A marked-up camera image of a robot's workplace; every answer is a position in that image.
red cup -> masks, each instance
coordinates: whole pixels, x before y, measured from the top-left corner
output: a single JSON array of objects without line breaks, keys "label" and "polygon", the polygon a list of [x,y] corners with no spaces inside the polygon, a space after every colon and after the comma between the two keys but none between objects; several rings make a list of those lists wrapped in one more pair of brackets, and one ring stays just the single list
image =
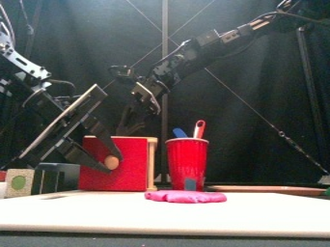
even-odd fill
[{"label": "red cup", "polygon": [[209,141],[199,138],[175,138],[165,143],[173,189],[203,191]]}]

black backdrop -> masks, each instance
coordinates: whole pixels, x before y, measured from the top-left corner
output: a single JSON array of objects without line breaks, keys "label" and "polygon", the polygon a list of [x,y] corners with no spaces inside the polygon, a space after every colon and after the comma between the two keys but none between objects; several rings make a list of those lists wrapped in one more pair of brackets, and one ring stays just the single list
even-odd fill
[{"label": "black backdrop", "polygon": [[[108,68],[134,66],[146,75],[167,50],[203,32],[226,32],[259,14],[271,12],[281,1],[263,0],[26,0],[35,36],[28,35],[19,1],[3,0],[16,31],[16,50],[46,66],[52,79],[71,81],[82,94],[96,83],[108,94],[95,114],[115,133],[123,109],[131,101],[133,85],[114,81]],[[163,28],[169,39],[165,40]],[[219,60],[190,75],[169,95],[167,138],[182,127],[193,135],[195,122],[206,120],[209,140],[206,179],[213,182],[316,183],[320,169],[288,145],[282,130],[305,151],[330,169],[329,123],[329,29],[308,31],[313,82],[321,127],[314,122],[297,32],[271,33],[239,55]],[[51,86],[54,96],[67,94]],[[12,149],[23,142],[34,124],[16,129]],[[75,138],[86,133],[78,129]],[[162,137],[162,117],[149,123],[145,134]],[[161,139],[157,173],[162,170]],[[52,154],[48,161],[58,162]]]}]

white table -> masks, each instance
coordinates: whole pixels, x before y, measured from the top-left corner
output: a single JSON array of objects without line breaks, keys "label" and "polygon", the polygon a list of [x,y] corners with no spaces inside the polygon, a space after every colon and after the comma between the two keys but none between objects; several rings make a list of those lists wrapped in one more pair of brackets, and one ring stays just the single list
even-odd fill
[{"label": "white table", "polygon": [[229,201],[215,204],[154,202],[143,193],[127,192],[72,191],[6,199],[0,200],[0,230],[11,234],[318,239],[329,245],[330,201],[273,193],[226,195]]}]

pink towel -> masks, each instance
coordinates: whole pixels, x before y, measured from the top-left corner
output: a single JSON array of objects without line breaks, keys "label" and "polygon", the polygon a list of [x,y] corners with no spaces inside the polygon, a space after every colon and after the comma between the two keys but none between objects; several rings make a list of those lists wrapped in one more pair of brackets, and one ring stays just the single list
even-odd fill
[{"label": "pink towel", "polygon": [[187,190],[161,190],[145,193],[145,198],[157,202],[179,204],[222,203],[227,197],[219,192],[199,192]]}]

red wooden block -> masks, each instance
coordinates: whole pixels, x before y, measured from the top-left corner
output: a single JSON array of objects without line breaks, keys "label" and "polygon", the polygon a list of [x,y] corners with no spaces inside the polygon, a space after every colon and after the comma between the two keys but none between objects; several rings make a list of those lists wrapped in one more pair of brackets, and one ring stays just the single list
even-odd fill
[{"label": "red wooden block", "polygon": [[[88,166],[82,165],[79,189],[146,191],[149,188],[150,154],[154,155],[150,153],[149,138],[112,137],[112,140],[123,154],[125,160],[110,174],[104,174]],[[111,152],[94,136],[84,137],[83,147],[94,158],[104,163],[104,158]]]}]

